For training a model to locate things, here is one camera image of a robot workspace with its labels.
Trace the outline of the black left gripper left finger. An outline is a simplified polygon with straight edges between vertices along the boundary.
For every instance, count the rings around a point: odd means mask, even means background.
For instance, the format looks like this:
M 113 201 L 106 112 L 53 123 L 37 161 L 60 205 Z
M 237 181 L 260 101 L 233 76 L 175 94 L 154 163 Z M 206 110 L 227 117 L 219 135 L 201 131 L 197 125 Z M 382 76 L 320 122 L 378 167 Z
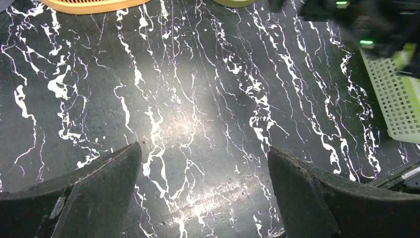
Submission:
M 120 237 L 141 158 L 133 143 L 68 174 L 1 193 L 1 237 Z

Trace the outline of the orange mesh bin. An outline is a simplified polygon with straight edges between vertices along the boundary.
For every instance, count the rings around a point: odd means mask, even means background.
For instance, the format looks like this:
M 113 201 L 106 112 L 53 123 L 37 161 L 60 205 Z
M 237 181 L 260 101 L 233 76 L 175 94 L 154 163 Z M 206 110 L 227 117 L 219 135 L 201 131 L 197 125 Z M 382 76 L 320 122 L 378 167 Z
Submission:
M 135 7 L 150 0 L 40 0 L 40 2 L 58 12 L 85 15 Z

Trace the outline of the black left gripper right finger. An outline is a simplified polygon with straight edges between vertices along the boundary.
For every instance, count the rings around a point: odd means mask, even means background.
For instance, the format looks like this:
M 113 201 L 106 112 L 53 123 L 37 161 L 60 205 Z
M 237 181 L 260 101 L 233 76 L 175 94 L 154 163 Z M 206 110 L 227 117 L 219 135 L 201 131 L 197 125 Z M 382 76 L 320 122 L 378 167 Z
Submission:
M 288 238 L 417 238 L 420 191 L 351 181 L 272 147 L 268 169 Z

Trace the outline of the olive green mesh bin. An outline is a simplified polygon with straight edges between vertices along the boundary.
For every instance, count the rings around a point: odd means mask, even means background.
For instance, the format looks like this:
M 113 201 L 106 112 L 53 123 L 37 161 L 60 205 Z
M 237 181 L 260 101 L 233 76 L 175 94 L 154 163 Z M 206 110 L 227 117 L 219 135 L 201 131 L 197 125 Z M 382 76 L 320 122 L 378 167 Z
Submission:
M 213 0 L 215 3 L 229 7 L 229 8 L 242 8 L 253 4 L 256 0 Z

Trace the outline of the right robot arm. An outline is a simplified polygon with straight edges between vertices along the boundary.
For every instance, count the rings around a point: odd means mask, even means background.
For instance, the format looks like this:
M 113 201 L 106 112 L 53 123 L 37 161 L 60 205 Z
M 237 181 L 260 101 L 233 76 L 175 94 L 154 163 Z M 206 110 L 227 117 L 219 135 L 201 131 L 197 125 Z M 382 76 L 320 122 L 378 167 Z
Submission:
M 420 77 L 418 0 L 306 0 L 298 15 L 304 21 L 333 21 L 375 59 L 391 58 L 406 44 L 414 44 L 400 74 Z

